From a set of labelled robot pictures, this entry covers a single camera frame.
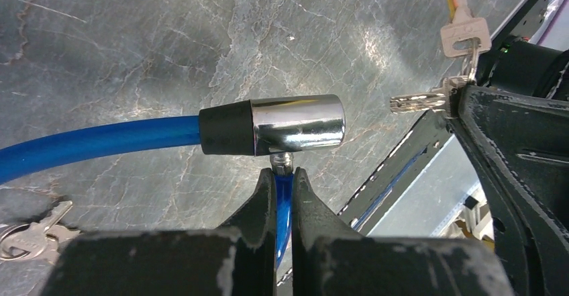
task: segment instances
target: blue cable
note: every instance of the blue cable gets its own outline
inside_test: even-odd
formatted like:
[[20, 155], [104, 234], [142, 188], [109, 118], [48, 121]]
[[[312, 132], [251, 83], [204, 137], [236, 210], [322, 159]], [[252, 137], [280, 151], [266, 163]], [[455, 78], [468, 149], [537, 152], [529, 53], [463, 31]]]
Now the blue cable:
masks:
[[128, 121], [55, 134], [0, 150], [0, 184], [90, 158], [197, 144], [197, 116]]
[[276, 183], [276, 267], [280, 265], [291, 237], [291, 199], [294, 175], [275, 175]]

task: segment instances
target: floor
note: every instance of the floor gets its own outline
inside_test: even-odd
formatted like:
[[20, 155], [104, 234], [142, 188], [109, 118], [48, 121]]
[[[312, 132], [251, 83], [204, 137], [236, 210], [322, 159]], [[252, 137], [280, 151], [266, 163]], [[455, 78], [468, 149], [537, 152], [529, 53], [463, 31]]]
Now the floor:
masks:
[[[344, 144], [295, 155], [334, 211], [417, 118], [389, 113], [389, 97], [425, 91], [452, 66], [439, 46], [446, 0], [29, 1], [42, 8], [0, 1], [0, 147], [249, 98], [335, 93]], [[495, 30], [520, 0], [470, 2]], [[80, 162], [0, 185], [0, 222], [65, 196], [75, 207], [64, 222], [85, 231], [212, 228], [267, 166], [200, 148]], [[0, 295], [26, 295], [49, 268], [0, 264]]]

